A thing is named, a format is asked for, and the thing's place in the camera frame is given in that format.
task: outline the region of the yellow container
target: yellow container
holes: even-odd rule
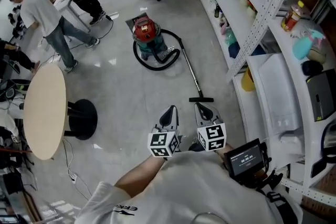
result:
[[[256,90],[256,86],[254,85],[251,71],[249,68],[247,68],[243,75],[241,87],[247,92],[252,92]]]

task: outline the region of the man in white t-shirt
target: man in white t-shirt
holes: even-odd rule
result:
[[[151,156],[114,186],[101,182],[75,224],[276,223],[267,198],[223,168],[231,149]]]
[[[36,29],[41,25],[43,36],[51,44],[54,50],[60,54],[65,71],[70,72],[78,61],[74,59],[65,36],[75,37],[86,44],[87,48],[99,43],[99,39],[77,29],[56,10],[53,0],[10,0],[14,3],[22,3],[21,18],[26,27]]]

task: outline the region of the yellow object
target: yellow object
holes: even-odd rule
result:
[[[299,5],[300,8],[303,8],[305,6],[304,3],[301,0],[298,1],[298,5]]]
[[[256,90],[256,86],[254,85],[251,71],[249,68],[247,68],[243,75],[241,87],[247,92],[252,92]]]

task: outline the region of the round table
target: round table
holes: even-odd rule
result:
[[[65,131],[67,115],[71,131]],[[63,73],[50,63],[37,71],[29,85],[23,121],[31,151],[39,159],[50,159],[63,135],[89,139],[96,131],[98,117],[89,100],[67,101]]]

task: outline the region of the jeans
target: jeans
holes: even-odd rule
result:
[[[80,9],[89,13],[93,18],[98,18],[103,12],[98,0],[80,0],[75,3]]]
[[[76,61],[64,39],[64,36],[75,37],[83,43],[89,45],[95,43],[96,38],[82,30],[77,29],[62,16],[59,20],[58,26],[54,31],[46,36],[46,40],[54,48],[55,52],[62,57],[64,65],[70,68],[76,64]]]
[[[22,67],[30,70],[35,67],[35,64],[22,51],[4,50],[4,53],[9,56],[10,60],[17,61]]]

